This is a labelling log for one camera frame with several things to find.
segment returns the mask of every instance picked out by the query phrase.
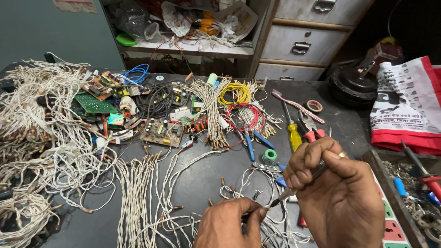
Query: ring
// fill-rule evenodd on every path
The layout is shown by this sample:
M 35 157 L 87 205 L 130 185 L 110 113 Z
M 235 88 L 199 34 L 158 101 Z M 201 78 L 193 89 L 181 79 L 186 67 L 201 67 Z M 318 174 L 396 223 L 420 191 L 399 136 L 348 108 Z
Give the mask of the ring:
M 346 157 L 346 155 L 347 155 L 347 154 L 344 152 L 344 150 L 341 151 L 340 154 L 339 154 L 339 156 L 342 157 L 342 158 Z

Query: electrical socket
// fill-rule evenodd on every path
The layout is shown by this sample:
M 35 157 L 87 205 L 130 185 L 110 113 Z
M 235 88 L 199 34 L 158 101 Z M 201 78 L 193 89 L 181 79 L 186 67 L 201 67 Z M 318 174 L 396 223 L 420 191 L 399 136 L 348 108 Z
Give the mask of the electrical socket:
M 396 221 L 389 221 L 386 220 L 385 225 L 385 237 L 383 240 L 388 241 L 406 241 L 404 238 L 403 231 L 401 231 L 401 228 L 398 226 L 398 223 Z
M 383 196 L 383 192 L 381 192 L 381 188 L 380 188 L 380 186 L 378 185 L 377 182 L 375 182 L 375 185 L 377 186 L 377 190 L 378 190 L 378 193 L 380 193 L 381 198 L 384 198 L 384 196 Z
M 389 204 L 385 200 L 383 200 L 383 203 L 385 205 L 385 217 L 386 218 L 393 218 L 393 212 L 390 209 Z
M 394 244 L 394 243 L 386 243 L 385 248 L 411 248 L 408 244 Z

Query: shelf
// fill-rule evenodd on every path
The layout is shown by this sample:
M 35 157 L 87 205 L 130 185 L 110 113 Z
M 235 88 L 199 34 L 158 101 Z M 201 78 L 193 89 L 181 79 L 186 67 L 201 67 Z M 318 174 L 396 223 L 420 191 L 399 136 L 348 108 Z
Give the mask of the shelf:
M 221 45 L 217 43 L 213 49 L 208 46 L 208 48 L 203 51 L 198 51 L 200 43 L 196 45 L 188 45 L 194 44 L 196 41 L 194 40 L 185 40 L 186 44 L 183 44 L 181 41 L 178 42 L 178 45 L 183 49 L 184 55 L 193 55 L 193 56 L 212 56 L 218 58 L 234 58 L 234 59 L 250 59 L 253 56 L 253 49 L 248 47 L 227 47 L 225 45 Z M 200 40 L 202 46 L 207 44 L 208 41 L 205 39 Z M 166 54 L 181 54 L 181 51 L 176 47 L 170 47 L 169 43 L 163 44 L 158 49 L 161 43 L 150 43 L 146 41 L 142 41 L 134 46 L 121 46 L 121 51 L 129 51 L 129 52 L 144 52 L 144 53 L 166 53 Z

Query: blue wire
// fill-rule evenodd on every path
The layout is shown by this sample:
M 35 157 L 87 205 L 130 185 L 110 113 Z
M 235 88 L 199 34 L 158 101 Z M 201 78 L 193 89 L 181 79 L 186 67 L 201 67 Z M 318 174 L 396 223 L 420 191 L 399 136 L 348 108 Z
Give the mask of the blue wire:
M 137 84 L 141 84 L 146 78 L 145 76 L 149 75 L 150 73 L 148 73 L 147 71 L 149 70 L 149 64 L 140 64 L 136 67 L 134 67 L 133 69 L 131 69 L 128 72 L 125 73 L 121 73 L 121 75 L 125 76 L 126 78 L 132 80 L 133 82 L 137 83 Z M 140 72 L 142 73 L 141 76 L 132 76 L 132 77 L 128 77 L 129 74 L 131 73 L 135 73 L 135 72 Z M 132 82 L 125 82 L 127 85 L 132 85 Z

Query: wall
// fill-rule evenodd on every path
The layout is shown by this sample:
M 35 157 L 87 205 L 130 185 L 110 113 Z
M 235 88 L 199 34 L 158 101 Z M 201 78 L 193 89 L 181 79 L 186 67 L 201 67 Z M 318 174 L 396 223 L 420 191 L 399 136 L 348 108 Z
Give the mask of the wall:
M 125 69 L 99 0 L 97 14 L 65 12 L 52 0 L 0 3 L 0 70 L 20 59 L 45 61 L 52 52 L 71 63 Z
M 397 0 L 376 0 L 341 48 L 334 62 L 364 57 L 369 48 L 387 37 L 387 20 Z M 441 18 L 438 0 L 402 0 L 395 9 L 390 31 L 403 47 L 405 61 L 429 56 L 441 64 Z

